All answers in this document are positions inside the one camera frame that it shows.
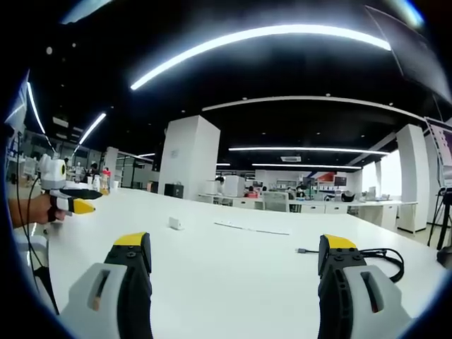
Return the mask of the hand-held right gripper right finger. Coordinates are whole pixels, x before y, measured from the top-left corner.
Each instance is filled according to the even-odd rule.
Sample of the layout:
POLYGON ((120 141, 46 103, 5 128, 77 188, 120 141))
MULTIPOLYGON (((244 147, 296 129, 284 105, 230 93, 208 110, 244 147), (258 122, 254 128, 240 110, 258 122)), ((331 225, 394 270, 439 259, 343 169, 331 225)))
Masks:
POLYGON ((405 272, 393 249, 359 250, 324 234, 319 241, 319 338, 399 338, 412 323, 396 286, 405 272))

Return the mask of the person's left hand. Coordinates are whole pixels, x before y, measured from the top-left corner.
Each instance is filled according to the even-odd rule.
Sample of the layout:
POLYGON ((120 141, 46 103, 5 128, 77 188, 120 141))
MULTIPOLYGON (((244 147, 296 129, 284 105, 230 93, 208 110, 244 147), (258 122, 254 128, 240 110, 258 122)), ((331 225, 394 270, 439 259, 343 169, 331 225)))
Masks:
POLYGON ((41 194, 30 200, 28 208, 28 220, 37 224, 45 225, 48 222, 64 221, 66 213, 59 209, 54 209, 51 205, 49 194, 41 194))

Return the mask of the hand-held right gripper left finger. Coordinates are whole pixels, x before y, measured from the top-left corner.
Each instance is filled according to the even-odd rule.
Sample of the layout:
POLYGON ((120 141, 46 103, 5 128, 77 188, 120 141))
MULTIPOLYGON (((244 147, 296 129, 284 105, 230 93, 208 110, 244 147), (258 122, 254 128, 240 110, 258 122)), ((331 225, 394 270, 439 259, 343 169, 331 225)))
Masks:
POLYGON ((69 290, 60 319, 77 338, 152 338, 150 235, 114 242, 69 290))

